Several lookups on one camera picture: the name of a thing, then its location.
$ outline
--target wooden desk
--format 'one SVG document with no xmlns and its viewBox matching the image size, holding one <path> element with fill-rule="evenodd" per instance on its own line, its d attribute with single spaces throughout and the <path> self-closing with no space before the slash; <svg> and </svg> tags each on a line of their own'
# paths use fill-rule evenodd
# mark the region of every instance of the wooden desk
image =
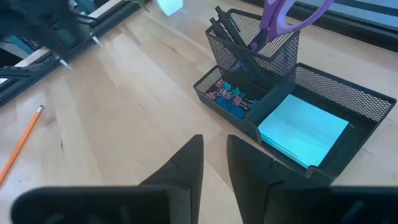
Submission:
<svg viewBox="0 0 398 224">
<path fill-rule="evenodd" d="M 43 185 L 134 185 L 194 134 L 205 138 L 200 223 L 241 223 L 226 162 L 226 135 L 255 144 L 202 104 L 192 85 L 215 61 L 205 37 L 214 8 L 261 9 L 238 0 L 186 0 L 170 17 L 152 2 L 97 45 L 0 108 L 3 166 L 40 104 L 46 106 L 6 184 L 0 222 L 22 192 Z M 299 61 L 398 98 L 398 54 L 317 27 Z M 398 185 L 395 107 L 335 181 Z"/>
</svg>

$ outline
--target pencil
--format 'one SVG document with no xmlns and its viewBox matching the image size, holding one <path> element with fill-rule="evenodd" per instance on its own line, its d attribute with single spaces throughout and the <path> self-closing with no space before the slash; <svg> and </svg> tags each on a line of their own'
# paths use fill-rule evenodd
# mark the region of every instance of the pencil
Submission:
<svg viewBox="0 0 398 224">
<path fill-rule="evenodd" d="M 35 115 L 33 116 L 32 120 L 30 121 L 29 126 L 25 130 L 24 135 L 19 140 L 19 142 L 18 142 L 17 146 L 15 147 L 14 151 L 12 152 L 11 157 L 8 160 L 6 166 L 1 171 L 1 174 L 0 174 L 0 186 L 2 186 L 2 183 L 6 179 L 8 172 L 10 171 L 13 163 L 17 159 L 17 156 L 18 156 L 19 152 L 21 151 L 22 147 L 24 146 L 24 144 L 26 142 L 26 139 L 28 138 L 30 132 L 32 131 L 33 127 L 35 126 L 36 121 L 38 120 L 38 118 L 39 118 L 41 112 L 43 111 L 43 109 L 44 109 L 44 106 L 42 106 L 42 105 L 40 105 L 39 108 L 37 108 L 37 111 L 36 111 Z"/>
</svg>

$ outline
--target scissors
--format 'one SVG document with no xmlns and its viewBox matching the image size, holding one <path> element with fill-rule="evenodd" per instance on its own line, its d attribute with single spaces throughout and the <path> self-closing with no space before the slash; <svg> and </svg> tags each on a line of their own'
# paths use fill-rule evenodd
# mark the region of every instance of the scissors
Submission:
<svg viewBox="0 0 398 224">
<path fill-rule="evenodd" d="M 259 50 L 263 45 L 272 42 L 279 35 L 295 32 L 314 23 L 334 0 L 324 0 L 323 4 L 308 19 L 296 25 L 286 23 L 286 14 L 296 0 L 264 0 L 264 11 L 261 17 L 260 33 L 250 44 L 252 50 Z"/>
</svg>

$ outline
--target metal mesh pen holder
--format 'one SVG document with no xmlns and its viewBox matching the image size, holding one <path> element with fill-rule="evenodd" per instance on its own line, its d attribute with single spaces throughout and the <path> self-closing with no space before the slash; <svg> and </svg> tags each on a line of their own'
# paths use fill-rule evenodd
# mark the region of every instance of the metal mesh pen holder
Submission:
<svg viewBox="0 0 398 224">
<path fill-rule="evenodd" d="M 246 47 L 221 39 L 215 35 L 213 26 L 208 28 L 206 35 L 218 66 L 271 90 L 297 63 L 300 32 L 280 35 L 254 52 L 248 46 L 260 31 L 261 16 L 236 9 L 230 9 L 227 14 Z"/>
</svg>

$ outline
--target sticky note pad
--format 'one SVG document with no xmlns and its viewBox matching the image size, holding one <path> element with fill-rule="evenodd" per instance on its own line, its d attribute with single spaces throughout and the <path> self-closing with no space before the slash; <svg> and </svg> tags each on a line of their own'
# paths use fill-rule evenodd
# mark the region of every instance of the sticky note pad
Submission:
<svg viewBox="0 0 398 224">
<path fill-rule="evenodd" d="M 183 0 L 157 0 L 157 4 L 164 14 L 169 16 L 182 8 Z"/>
<path fill-rule="evenodd" d="M 259 132 L 263 141 L 308 168 L 320 165 L 347 125 L 348 121 L 288 95 L 259 125 Z"/>
</svg>

